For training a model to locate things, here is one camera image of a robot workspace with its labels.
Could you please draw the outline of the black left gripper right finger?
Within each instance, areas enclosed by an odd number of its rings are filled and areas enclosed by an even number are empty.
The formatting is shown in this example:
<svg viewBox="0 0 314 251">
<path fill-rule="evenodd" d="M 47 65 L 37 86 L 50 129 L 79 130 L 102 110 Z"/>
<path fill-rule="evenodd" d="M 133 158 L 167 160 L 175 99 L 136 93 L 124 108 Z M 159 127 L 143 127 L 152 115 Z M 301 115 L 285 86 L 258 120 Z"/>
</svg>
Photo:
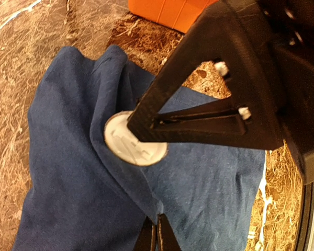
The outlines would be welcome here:
<svg viewBox="0 0 314 251">
<path fill-rule="evenodd" d="M 181 251 L 178 241 L 165 214 L 158 215 L 157 238 L 158 249 L 160 251 Z"/>
</svg>

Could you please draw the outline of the round gold white brooch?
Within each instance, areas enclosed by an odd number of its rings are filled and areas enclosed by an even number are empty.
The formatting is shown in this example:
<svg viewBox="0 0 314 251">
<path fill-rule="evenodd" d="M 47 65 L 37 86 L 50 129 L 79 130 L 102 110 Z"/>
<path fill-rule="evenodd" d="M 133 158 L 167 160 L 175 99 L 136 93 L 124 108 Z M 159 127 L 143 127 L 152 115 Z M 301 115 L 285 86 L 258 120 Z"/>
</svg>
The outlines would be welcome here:
<svg viewBox="0 0 314 251">
<path fill-rule="evenodd" d="M 108 148 L 121 160 L 136 166 L 147 167 L 164 159 L 167 143 L 141 142 L 128 129 L 132 111 L 116 113 L 104 127 L 104 139 Z"/>
</svg>

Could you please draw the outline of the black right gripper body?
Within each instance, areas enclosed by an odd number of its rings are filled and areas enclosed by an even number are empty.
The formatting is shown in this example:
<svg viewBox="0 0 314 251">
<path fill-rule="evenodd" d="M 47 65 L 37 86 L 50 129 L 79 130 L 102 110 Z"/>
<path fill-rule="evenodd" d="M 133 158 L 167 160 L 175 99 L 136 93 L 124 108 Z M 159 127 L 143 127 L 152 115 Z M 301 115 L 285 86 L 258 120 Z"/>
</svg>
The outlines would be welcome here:
<svg viewBox="0 0 314 251">
<path fill-rule="evenodd" d="M 303 181 L 314 182 L 314 1 L 259 1 L 275 35 L 269 50 L 286 103 L 284 138 Z"/>
</svg>

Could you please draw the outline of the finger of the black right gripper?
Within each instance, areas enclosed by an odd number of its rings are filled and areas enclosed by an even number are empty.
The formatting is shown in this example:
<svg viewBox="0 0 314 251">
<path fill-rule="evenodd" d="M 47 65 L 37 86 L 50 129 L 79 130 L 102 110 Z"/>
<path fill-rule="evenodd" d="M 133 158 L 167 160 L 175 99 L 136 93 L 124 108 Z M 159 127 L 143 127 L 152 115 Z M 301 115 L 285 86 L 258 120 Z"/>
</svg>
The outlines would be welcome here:
<svg viewBox="0 0 314 251">
<path fill-rule="evenodd" d="M 248 149 L 274 150 L 283 139 L 276 121 L 259 111 L 235 107 L 221 99 L 183 110 L 159 113 L 160 107 L 138 105 L 138 138 L 143 142 L 192 142 Z"/>
<path fill-rule="evenodd" d="M 258 1 L 218 1 L 196 19 L 140 102 L 151 102 L 161 110 L 201 63 L 221 59 L 227 65 L 231 91 L 227 99 L 237 108 L 261 112 L 277 127 L 271 87 L 277 72 L 267 47 L 271 37 Z M 138 105 L 128 122 L 137 138 Z"/>
</svg>

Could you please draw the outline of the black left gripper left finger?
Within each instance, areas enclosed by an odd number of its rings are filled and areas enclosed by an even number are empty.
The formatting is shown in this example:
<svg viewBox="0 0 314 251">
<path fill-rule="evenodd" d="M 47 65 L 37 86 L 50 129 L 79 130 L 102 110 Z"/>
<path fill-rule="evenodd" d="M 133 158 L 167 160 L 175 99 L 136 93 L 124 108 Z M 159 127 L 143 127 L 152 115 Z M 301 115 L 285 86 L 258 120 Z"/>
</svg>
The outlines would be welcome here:
<svg viewBox="0 0 314 251">
<path fill-rule="evenodd" d="M 156 225 L 149 217 L 146 217 L 140 234 L 136 240 L 133 251 L 155 251 L 156 249 Z"/>
</svg>

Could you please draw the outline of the blue printed t-shirt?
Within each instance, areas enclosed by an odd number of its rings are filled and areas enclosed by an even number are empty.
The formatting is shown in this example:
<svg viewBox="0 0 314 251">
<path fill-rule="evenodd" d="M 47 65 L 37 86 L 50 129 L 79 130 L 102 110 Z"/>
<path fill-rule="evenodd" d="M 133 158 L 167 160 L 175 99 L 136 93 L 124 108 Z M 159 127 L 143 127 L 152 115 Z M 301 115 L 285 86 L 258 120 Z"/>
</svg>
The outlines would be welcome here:
<svg viewBox="0 0 314 251">
<path fill-rule="evenodd" d="M 60 50 L 28 112 L 33 185 L 13 250 L 133 250 L 161 213 L 181 250 L 245 249 L 264 151 L 175 143 L 141 168 L 106 146 L 106 121 L 153 79 L 117 45 L 96 61 Z"/>
</svg>

